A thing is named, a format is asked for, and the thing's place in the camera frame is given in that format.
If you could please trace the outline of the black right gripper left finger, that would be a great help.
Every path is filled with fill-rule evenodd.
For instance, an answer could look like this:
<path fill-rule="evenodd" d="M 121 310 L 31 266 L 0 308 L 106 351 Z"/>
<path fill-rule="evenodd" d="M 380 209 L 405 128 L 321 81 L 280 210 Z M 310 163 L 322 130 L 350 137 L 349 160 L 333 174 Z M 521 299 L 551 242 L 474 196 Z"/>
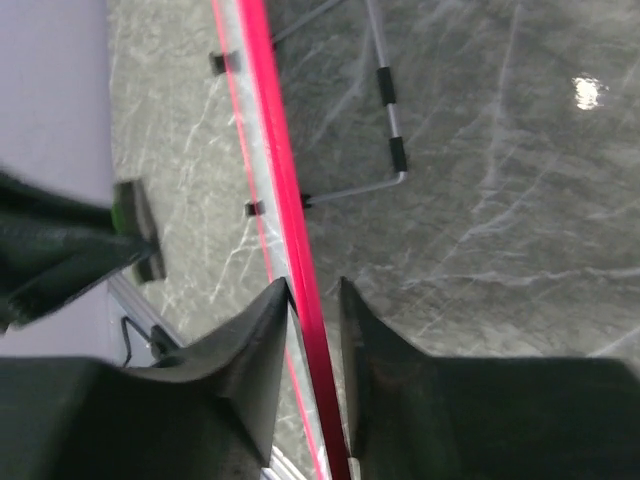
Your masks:
<path fill-rule="evenodd" d="M 258 479 L 269 466 L 290 290 L 149 367 L 1 361 L 5 479 Z"/>

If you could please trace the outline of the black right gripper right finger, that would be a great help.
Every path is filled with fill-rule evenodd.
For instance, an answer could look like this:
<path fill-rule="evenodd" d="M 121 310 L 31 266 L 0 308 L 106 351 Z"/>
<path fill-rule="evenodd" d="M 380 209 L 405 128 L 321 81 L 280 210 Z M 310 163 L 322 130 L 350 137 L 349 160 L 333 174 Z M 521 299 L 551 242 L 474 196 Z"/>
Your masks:
<path fill-rule="evenodd" d="M 435 357 L 340 282 L 350 453 L 365 479 L 635 479 L 639 379 L 580 357 Z"/>

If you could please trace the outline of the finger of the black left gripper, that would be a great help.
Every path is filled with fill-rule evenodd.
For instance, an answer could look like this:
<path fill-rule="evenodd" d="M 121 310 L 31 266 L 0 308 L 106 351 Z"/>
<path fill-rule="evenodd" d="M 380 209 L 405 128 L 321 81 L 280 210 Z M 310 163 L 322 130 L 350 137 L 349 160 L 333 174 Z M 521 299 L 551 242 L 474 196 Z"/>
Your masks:
<path fill-rule="evenodd" d="M 22 327 L 148 253 L 100 207 L 1 174 L 1 325 Z"/>

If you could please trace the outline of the green whiteboard eraser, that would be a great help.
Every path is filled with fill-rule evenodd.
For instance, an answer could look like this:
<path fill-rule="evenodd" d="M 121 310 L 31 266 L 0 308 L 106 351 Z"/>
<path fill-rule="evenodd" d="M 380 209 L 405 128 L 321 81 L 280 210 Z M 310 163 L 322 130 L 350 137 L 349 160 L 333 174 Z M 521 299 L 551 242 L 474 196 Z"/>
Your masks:
<path fill-rule="evenodd" d="M 112 223 L 119 232 L 141 237 L 148 253 L 132 265 L 139 284 L 165 280 L 167 277 L 159 229 L 142 179 L 128 179 L 114 187 Z"/>

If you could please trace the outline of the red framed whiteboard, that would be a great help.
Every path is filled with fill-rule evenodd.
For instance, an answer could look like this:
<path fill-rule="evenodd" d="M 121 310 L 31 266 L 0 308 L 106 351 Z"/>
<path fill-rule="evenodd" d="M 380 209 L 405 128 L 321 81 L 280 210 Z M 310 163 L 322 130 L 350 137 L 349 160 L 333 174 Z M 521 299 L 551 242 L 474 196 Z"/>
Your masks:
<path fill-rule="evenodd" d="M 266 5 L 212 4 L 269 278 L 291 292 L 285 366 L 318 479 L 349 479 L 322 303 L 279 85 Z"/>

